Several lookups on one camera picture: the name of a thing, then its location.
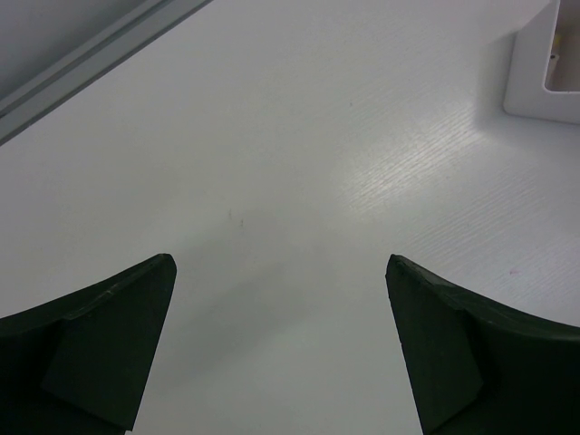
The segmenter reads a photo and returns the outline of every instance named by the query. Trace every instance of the textured white surface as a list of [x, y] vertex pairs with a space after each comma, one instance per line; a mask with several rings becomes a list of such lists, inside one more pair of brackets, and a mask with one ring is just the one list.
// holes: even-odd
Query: textured white surface
[[217, 0], [0, 148], [0, 315], [170, 252], [135, 434], [419, 434], [391, 253], [580, 324], [578, 127], [501, 111], [538, 3]]

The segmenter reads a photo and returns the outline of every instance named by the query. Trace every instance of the white container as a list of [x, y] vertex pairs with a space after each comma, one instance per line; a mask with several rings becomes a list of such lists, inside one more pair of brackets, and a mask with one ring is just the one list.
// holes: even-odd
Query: white container
[[580, 123], [579, 0], [553, 0], [517, 34], [504, 108]]

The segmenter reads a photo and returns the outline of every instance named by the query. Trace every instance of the white table surface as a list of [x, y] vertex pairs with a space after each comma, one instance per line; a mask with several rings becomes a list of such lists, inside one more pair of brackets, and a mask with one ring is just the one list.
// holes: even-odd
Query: white table surface
[[169, 252], [135, 434], [421, 433], [391, 253], [580, 324], [580, 128], [501, 110], [541, 3], [216, 0], [0, 148], [0, 315]]

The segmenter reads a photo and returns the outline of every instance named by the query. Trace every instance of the white wall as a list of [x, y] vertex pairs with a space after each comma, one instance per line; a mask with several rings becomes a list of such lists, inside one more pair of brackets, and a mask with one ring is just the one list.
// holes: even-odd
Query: white wall
[[501, 110], [539, 3], [213, 2], [0, 148], [0, 315], [170, 252], [136, 435], [418, 435], [391, 253], [580, 324], [578, 127]]
[[0, 99], [144, 0], [0, 0]]

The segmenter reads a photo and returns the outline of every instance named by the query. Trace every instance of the white surface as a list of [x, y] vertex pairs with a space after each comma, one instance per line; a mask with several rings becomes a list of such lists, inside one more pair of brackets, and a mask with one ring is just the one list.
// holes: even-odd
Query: white surface
[[0, 100], [144, 0], [0, 0]]
[[[575, 88], [557, 91], [546, 88], [548, 62], [559, 12], [560, 0], [552, 0], [518, 32], [504, 107], [514, 115], [580, 124], [580, 92], [571, 92]], [[567, 83], [574, 82], [559, 71], [566, 66], [575, 68], [575, 63], [567, 62], [565, 56], [560, 56], [555, 82], [561, 82], [565, 87]]]
[[170, 252], [135, 434], [420, 434], [391, 253], [580, 324], [578, 127], [501, 110], [533, 3], [217, 0], [0, 148], [0, 315]]

